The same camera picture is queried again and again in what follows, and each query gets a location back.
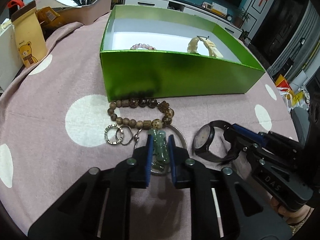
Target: metal bolt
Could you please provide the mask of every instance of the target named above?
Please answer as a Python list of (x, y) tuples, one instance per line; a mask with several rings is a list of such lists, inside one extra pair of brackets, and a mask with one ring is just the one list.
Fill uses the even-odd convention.
[(193, 165), (193, 164), (195, 164), (196, 163), (196, 161), (194, 160), (194, 159), (186, 159), (186, 161), (185, 161), (185, 163), (186, 163), (186, 165)]
[(226, 175), (231, 175), (232, 174), (232, 169), (230, 169), (229, 167), (223, 168), (222, 171)]
[(135, 158), (127, 159), (127, 164), (129, 165), (135, 165), (136, 163), (137, 163), (137, 160)]
[(91, 175), (97, 175), (98, 172), (99, 172), (99, 169), (97, 167), (92, 167), (92, 168), (89, 169), (89, 173)]

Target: watch face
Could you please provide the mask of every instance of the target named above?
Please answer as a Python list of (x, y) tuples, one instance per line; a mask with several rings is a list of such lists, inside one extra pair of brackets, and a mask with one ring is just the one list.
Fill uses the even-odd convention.
[(201, 148), (209, 139), (210, 136), (210, 125), (206, 124), (203, 126), (193, 141), (195, 149)]

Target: blue gripper pad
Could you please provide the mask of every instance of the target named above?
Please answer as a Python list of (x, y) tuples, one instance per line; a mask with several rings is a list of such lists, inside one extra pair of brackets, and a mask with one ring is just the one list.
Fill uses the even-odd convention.
[(151, 179), (151, 163), (152, 163), (152, 156), (153, 156), (153, 136), (148, 135), (148, 141), (146, 147), (148, 148), (148, 156), (146, 162), (146, 187), (149, 186), (150, 179)]
[(255, 141), (256, 143), (260, 144), (261, 147), (265, 147), (267, 144), (267, 140), (264, 138), (263, 135), (257, 134), (253, 131), (250, 131), (240, 125), (237, 125), (236, 123), (232, 125), (233, 128), (240, 134), (250, 138), (252, 141)]
[(175, 145), (174, 137), (173, 135), (170, 135), (168, 138), (168, 149), (169, 149), (169, 159), (170, 159), (170, 168), (171, 168), (171, 180), (173, 185), (175, 185), (177, 182), (177, 171), (176, 171), (176, 165), (174, 163), (174, 158), (173, 158), (174, 145)]

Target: gray curtain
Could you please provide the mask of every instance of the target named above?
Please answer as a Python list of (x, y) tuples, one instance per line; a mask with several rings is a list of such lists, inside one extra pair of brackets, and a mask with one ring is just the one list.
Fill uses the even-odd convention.
[(300, 44), (300, 39), (305, 38), (306, 41), (302, 46), (300, 52), (297, 54), (294, 60), (293, 67), (287, 73), (286, 78), (288, 81), (292, 81), (296, 75), (300, 73), (302, 70), (302, 66), (307, 61), (314, 47), (316, 46), (319, 38), (320, 38), (320, 17), (309, 1), (308, 7), (306, 9), (305, 15), (299, 25), (297, 31), (293, 35), (291, 41), (284, 49), (282, 54), (278, 57), (278, 59), (273, 63), (273, 65), (268, 68), (267, 72), (270, 76), (276, 74), (280, 68), (284, 65), (289, 57), (294, 57), (296, 54), (297, 46)]

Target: green box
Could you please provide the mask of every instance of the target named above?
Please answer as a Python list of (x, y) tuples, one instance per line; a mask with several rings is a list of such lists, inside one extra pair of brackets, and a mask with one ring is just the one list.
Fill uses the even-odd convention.
[[(130, 47), (112, 50), (115, 21), (121, 21), (118, 19), (143, 20), (149, 28), (152, 26), (148, 21), (155, 25), (158, 23), (155, 21), (161, 21), (159, 26), (184, 25), (186, 29), (213, 33), (241, 63), (187, 52), (130, 50)], [(140, 5), (114, 7), (103, 35), (100, 59), (109, 101), (246, 93), (265, 73), (252, 54), (218, 24), (183, 12)]]

